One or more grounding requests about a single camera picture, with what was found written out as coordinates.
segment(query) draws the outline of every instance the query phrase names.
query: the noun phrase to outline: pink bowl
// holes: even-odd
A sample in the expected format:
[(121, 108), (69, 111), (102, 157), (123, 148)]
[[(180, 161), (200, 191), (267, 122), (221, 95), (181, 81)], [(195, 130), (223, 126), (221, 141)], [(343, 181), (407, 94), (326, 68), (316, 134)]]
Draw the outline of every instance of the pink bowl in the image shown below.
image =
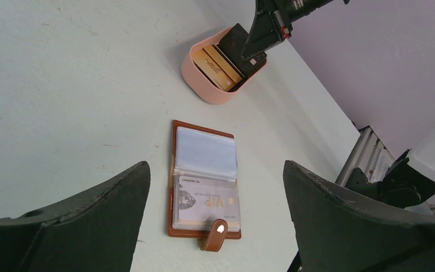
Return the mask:
[(194, 90), (194, 92), (196, 92), (196, 94), (199, 95), (199, 97), (201, 97), (204, 101), (208, 102), (209, 104), (220, 105), (226, 103), (235, 94), (237, 94), (244, 87), (244, 85), (246, 85), (247, 82), (251, 78), (253, 78), (253, 76), (255, 76), (259, 71), (261, 71), (262, 67), (264, 67), (263, 65), (249, 79), (244, 81), (241, 87), (235, 90), (234, 92), (221, 91), (220, 89), (215, 87), (206, 78), (206, 76), (204, 76), (201, 73), (201, 71), (199, 71), (199, 69), (196, 67), (193, 60), (191, 59), (191, 54), (203, 49), (205, 46), (218, 44), (219, 41), (224, 37), (224, 35), (226, 35), (226, 33), (228, 33), (231, 30), (231, 28), (232, 27), (229, 27), (219, 32), (218, 34), (193, 45), (181, 65), (182, 76), (184, 77), (186, 83), (189, 85), (189, 87), (191, 87)]

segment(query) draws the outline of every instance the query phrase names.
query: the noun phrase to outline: leather wallet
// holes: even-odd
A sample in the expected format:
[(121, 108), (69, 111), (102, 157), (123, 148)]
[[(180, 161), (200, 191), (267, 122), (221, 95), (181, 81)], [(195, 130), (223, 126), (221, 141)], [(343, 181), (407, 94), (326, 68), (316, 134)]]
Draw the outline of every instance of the leather wallet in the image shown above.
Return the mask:
[[(168, 235), (171, 237), (183, 237), (183, 238), (207, 238), (210, 234), (209, 231), (196, 231), (196, 230), (187, 230), (187, 229), (175, 229), (173, 228), (173, 190), (174, 190), (174, 167), (176, 164), (176, 136), (177, 136), (177, 128), (178, 127), (184, 127), (194, 130), (199, 130), (211, 134), (216, 134), (228, 138), (234, 139), (234, 136), (229, 133), (224, 133), (221, 131), (209, 129), (206, 127), (201, 127), (197, 125), (192, 125), (188, 123), (184, 123), (181, 121), (174, 120), (173, 121), (173, 128), (172, 128), (172, 156), (171, 156), (171, 167), (169, 171), (169, 197), (168, 197)], [(241, 238), (241, 230), (237, 232), (230, 232), (228, 231), (225, 234), (226, 239), (240, 239)]]

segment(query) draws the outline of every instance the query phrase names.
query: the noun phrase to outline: table surface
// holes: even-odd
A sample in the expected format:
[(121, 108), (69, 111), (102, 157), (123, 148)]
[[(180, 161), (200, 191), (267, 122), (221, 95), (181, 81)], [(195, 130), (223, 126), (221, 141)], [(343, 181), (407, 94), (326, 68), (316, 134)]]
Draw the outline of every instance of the table surface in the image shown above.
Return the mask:
[[(297, 251), (286, 159), (335, 180), (358, 132), (292, 46), (231, 101), (184, 82), (192, 44), (241, 23), (245, 0), (0, 2), (0, 218), (17, 217), (146, 160), (151, 188), (131, 271), (285, 271)], [(168, 237), (173, 119), (234, 134), (242, 239), (219, 253)]]

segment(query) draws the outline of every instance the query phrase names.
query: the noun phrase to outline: brown leather strap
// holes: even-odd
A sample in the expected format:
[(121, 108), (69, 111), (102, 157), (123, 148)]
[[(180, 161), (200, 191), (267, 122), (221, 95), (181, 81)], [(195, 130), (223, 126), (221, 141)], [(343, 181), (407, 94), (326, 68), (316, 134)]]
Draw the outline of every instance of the brown leather strap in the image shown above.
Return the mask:
[(198, 239), (199, 248), (205, 251), (218, 252), (226, 238), (226, 233), (228, 233), (228, 223), (222, 219), (214, 220), (207, 238)]

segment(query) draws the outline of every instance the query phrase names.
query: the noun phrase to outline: purple wall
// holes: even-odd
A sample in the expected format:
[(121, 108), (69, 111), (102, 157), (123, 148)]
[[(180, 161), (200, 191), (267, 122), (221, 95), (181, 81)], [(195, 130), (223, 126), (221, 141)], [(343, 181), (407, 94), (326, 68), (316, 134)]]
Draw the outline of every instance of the purple wall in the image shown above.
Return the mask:
[(435, 127), (435, 0), (335, 0), (293, 26), (331, 96), (394, 156)]

